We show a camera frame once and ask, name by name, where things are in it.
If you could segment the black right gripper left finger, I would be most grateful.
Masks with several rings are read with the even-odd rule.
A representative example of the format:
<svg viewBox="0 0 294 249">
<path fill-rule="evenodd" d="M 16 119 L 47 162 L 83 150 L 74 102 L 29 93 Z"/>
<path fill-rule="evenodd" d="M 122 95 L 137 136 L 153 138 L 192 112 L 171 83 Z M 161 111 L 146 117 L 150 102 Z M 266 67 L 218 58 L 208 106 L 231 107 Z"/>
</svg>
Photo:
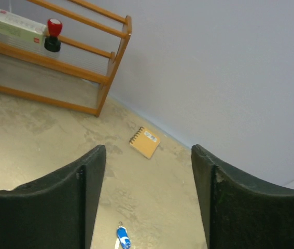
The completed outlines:
<svg viewBox="0 0 294 249">
<path fill-rule="evenodd" d="M 0 190 L 0 248 L 90 248 L 106 166 L 98 145 L 74 162 Z"/>
</svg>

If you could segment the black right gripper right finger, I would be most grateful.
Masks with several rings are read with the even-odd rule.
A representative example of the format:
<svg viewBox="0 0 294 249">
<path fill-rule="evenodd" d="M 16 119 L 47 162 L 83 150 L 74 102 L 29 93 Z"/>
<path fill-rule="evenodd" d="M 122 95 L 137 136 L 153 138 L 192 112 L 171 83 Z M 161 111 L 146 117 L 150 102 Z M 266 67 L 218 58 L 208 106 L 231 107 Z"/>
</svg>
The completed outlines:
<svg viewBox="0 0 294 249">
<path fill-rule="evenodd" d="M 250 175 L 201 145 L 191 162 L 208 248 L 294 248 L 294 189 Z"/>
</svg>

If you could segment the blue capped key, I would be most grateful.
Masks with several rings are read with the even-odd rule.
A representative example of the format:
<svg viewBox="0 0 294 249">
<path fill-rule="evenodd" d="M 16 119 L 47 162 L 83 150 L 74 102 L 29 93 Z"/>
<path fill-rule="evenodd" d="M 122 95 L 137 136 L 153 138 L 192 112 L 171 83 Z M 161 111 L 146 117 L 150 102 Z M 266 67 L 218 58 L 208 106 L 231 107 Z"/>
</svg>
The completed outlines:
<svg viewBox="0 0 294 249">
<path fill-rule="evenodd" d="M 131 240 L 128 236 L 127 229 L 119 222 L 116 230 L 116 242 L 114 249 L 130 249 L 132 246 Z"/>
</svg>

